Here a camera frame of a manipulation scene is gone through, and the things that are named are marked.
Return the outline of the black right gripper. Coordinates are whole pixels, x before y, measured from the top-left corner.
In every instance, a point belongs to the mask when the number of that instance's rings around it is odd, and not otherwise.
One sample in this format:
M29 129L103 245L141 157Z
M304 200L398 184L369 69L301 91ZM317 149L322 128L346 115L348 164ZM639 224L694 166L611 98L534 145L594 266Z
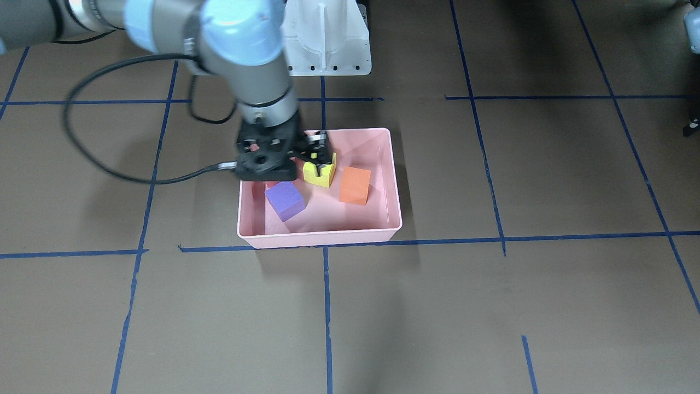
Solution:
M276 126L241 120L236 147L235 174L242 181L294 181L298 177L294 156L316 166L333 161L328 131L302 132L299 112Z

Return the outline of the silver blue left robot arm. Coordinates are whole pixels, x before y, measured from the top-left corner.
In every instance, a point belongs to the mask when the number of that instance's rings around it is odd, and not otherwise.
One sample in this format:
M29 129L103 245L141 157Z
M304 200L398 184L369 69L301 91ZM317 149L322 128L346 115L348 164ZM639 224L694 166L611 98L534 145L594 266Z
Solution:
M690 52L693 54L698 55L699 54L699 1L688 1L692 6L693 9L690 10L685 16L684 16L684 27L687 35L687 39L689 42L689 48ZM690 119L688 120L688 123L685 125L685 127L682 129L683 137L690 137L696 132L698 132L699 128L699 114L698 114L698 105L696 109L692 109L690 112Z

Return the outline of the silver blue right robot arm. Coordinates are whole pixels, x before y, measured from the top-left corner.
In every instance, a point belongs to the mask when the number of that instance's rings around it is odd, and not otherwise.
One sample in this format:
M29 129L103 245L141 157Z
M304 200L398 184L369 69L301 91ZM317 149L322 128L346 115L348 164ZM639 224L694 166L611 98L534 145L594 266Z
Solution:
M332 164L324 131L300 127L299 101L283 49L284 1L3 1L2 53L41 43L117 30L148 55L108 65L83 78L62 109L67 139L89 162L129 182L165 185L205 173L230 171L242 181L293 181L299 160L319 172ZM118 172L88 152L71 122L81 90L98 78L146 62L187 62L195 76L225 79L235 97L231 114L242 122L237 159L172 179L143 179Z

